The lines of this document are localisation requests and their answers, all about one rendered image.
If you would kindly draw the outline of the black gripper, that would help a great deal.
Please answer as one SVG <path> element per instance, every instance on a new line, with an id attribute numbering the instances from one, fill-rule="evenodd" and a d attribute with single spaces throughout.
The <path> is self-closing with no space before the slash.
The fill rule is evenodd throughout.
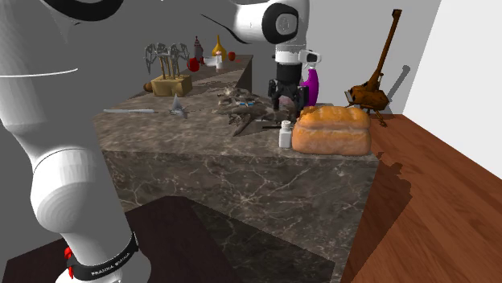
<path id="1" fill-rule="evenodd" d="M 279 98 L 289 97 L 294 102 L 294 119 L 307 104 L 308 87 L 302 87 L 302 64 L 276 63 L 276 77 L 269 81 L 268 97 L 271 99 L 273 110 L 279 110 Z"/>

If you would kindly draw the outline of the purple spray bottle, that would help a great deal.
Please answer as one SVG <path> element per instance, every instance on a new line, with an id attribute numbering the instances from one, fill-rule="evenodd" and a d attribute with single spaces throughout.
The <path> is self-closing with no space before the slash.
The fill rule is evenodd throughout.
<path id="1" fill-rule="evenodd" d="M 319 77 L 315 67 L 309 67 L 308 79 L 300 85 L 302 87 L 308 87 L 308 101 L 305 106 L 315 106 L 319 95 Z"/>

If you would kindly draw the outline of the small white bottle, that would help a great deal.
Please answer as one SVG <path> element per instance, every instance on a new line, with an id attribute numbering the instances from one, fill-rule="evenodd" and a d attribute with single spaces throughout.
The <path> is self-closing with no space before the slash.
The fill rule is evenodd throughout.
<path id="1" fill-rule="evenodd" d="M 281 122 L 281 128 L 279 130 L 278 146 L 280 148 L 290 148 L 291 147 L 291 121 L 284 120 Z"/>

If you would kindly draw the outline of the grey brown driftwood figure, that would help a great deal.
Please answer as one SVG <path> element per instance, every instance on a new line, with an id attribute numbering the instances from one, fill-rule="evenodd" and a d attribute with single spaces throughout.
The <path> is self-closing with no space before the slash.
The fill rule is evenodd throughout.
<path id="1" fill-rule="evenodd" d="M 279 106 L 279 109 L 274 110 L 270 102 L 244 88 L 226 87 L 217 96 L 218 105 L 212 113 L 228 116 L 228 123 L 236 126 L 232 134 L 234 137 L 253 121 L 271 121 L 279 125 L 294 117 L 293 105 Z"/>

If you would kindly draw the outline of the orange bread loaf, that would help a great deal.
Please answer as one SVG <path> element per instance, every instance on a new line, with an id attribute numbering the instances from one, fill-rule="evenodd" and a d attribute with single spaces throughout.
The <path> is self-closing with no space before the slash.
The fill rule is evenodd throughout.
<path id="1" fill-rule="evenodd" d="M 371 149 L 370 118 L 357 108 L 307 106 L 292 130 L 292 149 L 303 154 L 363 156 Z"/>

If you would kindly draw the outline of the yellow vase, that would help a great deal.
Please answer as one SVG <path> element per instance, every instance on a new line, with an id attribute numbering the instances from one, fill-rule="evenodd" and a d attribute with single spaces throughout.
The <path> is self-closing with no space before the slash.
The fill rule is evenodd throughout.
<path id="1" fill-rule="evenodd" d="M 216 36 L 216 45 L 215 47 L 212 49 L 212 56 L 217 56 L 217 55 L 220 55 L 221 56 L 221 59 L 223 61 L 226 60 L 227 58 L 227 52 L 226 50 L 223 48 L 223 46 L 221 45 L 221 42 L 220 42 L 220 36 L 217 35 Z"/>

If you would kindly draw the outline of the grey metal cone figure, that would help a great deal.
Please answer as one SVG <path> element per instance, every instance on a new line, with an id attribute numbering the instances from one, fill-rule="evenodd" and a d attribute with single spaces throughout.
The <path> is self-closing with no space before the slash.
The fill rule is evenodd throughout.
<path id="1" fill-rule="evenodd" d="M 171 109 L 169 110 L 169 114 L 180 116 L 184 119 L 188 118 L 188 112 L 186 111 L 186 107 L 183 107 L 181 105 L 177 94 L 175 94 L 175 96 L 174 96 L 174 100 L 173 100 Z"/>

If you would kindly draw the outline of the tan block with metal figures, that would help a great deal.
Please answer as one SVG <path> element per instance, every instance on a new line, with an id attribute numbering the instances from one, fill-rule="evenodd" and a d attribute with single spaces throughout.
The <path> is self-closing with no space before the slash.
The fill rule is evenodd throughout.
<path id="1" fill-rule="evenodd" d="M 155 96 L 186 96 L 192 90 L 190 75 L 183 75 L 179 70 L 179 59 L 190 59 L 187 46 L 173 43 L 167 47 L 163 43 L 151 43 L 145 47 L 145 63 L 148 73 L 155 60 L 159 61 L 162 75 L 151 80 Z"/>

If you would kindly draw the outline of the dark maroon robot stand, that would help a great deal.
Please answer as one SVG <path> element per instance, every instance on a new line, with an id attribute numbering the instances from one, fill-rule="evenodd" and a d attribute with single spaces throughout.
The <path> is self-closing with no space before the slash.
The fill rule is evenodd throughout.
<path id="1" fill-rule="evenodd" d="M 185 197 L 166 196 L 125 213 L 150 260 L 148 283 L 243 283 Z M 2 283 L 55 283 L 67 273 L 63 239 L 9 259 Z"/>

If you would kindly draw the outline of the brown wooden stringed instrument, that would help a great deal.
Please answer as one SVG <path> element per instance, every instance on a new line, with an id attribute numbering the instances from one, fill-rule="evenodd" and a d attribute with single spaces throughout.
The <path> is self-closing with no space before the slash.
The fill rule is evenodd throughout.
<path id="1" fill-rule="evenodd" d="M 348 100 L 348 107 L 353 105 L 359 105 L 360 109 L 367 109 L 367 114 L 369 115 L 371 111 L 376 114 L 380 125 L 382 127 L 386 127 L 385 123 L 380 111 L 383 111 L 387 105 L 389 104 L 389 98 L 385 95 L 385 93 L 380 90 L 381 86 L 381 78 L 383 77 L 382 68 L 385 63 L 385 59 L 388 55 L 389 48 L 391 42 L 393 40 L 395 31 L 397 29 L 397 24 L 401 17 L 401 9 L 394 9 L 392 13 L 393 23 L 389 30 L 388 38 L 386 39 L 385 46 L 382 50 L 381 57 L 379 59 L 379 63 L 376 67 L 376 70 L 370 77 L 368 81 L 363 84 L 355 85 L 351 87 L 349 90 L 345 91 L 344 94 Z"/>

